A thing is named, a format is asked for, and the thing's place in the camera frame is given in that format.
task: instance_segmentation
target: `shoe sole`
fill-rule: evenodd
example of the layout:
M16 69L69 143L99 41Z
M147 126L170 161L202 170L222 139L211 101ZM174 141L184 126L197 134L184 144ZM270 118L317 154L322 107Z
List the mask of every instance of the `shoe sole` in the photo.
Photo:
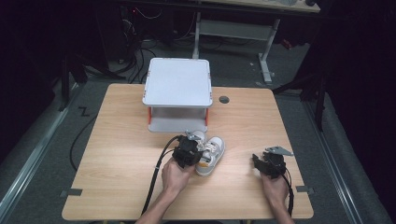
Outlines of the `shoe sole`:
M212 172L215 170L216 165L218 164L219 160L222 158L222 155L223 155L224 152L225 152L225 142L224 142L224 141L223 141L223 145L224 145L224 150L222 150L219 159L216 160L216 163L215 163L215 165L213 166L213 169L212 169L211 171L209 171L208 173L204 173L204 174L201 173L201 172L199 172L199 171L197 171L197 169L195 169L195 172L196 172L198 175L201 175L201 176L209 176L210 174L212 174Z

